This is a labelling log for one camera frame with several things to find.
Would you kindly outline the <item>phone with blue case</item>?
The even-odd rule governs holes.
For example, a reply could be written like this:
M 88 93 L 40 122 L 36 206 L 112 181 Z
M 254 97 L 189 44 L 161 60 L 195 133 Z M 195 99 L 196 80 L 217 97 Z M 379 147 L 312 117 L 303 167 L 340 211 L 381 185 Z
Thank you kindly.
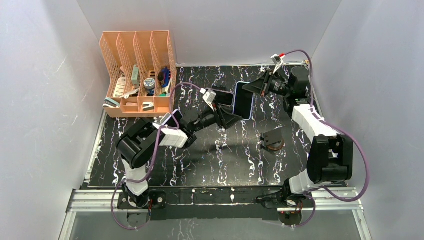
M 243 120 L 250 120 L 254 103 L 254 94 L 243 89 L 248 82 L 239 81 L 235 84 L 233 111 L 234 115 L 242 117 Z

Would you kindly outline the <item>phone with pink case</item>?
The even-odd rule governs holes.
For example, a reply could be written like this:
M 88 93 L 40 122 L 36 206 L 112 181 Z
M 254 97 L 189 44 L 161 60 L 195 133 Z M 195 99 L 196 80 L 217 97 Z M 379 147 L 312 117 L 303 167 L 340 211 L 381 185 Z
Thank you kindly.
M 219 89 L 212 89 L 216 96 L 214 100 L 224 106 L 231 106 L 234 102 L 234 94 L 229 91 L 219 90 Z

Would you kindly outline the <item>phone with purple case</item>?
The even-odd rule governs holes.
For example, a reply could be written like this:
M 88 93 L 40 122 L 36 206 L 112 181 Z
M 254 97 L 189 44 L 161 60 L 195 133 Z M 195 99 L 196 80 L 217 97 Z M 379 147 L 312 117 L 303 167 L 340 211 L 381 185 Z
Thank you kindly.
M 179 109 L 175 109 L 172 112 L 171 118 L 169 119 L 169 121 L 167 122 L 167 124 L 164 124 L 164 125 L 165 126 L 168 126 L 168 127 L 176 128 L 177 127 L 177 124 L 176 123 L 178 123 L 182 119 L 182 117 L 183 117 L 183 115 L 182 115 L 181 111 Z

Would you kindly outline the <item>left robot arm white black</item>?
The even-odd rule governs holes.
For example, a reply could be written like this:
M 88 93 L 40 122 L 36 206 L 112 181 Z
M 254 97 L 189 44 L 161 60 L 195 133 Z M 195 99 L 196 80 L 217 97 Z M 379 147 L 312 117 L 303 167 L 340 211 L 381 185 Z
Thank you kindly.
M 227 130 L 242 119 L 220 105 L 215 110 L 207 107 L 181 115 L 174 111 L 165 121 L 142 117 L 116 142 L 126 175 L 121 183 L 125 197 L 136 208 L 151 202 L 148 178 L 152 170 L 146 165 L 155 164 L 160 147 L 187 149 L 197 140 L 197 132 L 212 125 Z

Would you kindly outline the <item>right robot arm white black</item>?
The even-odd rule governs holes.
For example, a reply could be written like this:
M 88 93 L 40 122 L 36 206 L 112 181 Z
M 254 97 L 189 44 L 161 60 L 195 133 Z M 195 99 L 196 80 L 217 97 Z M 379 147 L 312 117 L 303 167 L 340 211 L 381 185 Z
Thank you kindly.
M 353 140 L 324 123 L 308 99 L 312 91 L 309 78 L 310 72 L 304 66 L 292 68 L 288 76 L 268 69 L 260 78 L 243 86 L 243 90 L 259 96 L 269 93 L 282 96 L 284 111 L 311 142 L 306 169 L 286 179 L 281 190 L 258 196 L 255 201 L 263 206 L 274 202 L 295 207 L 306 199 L 306 192 L 352 178 Z

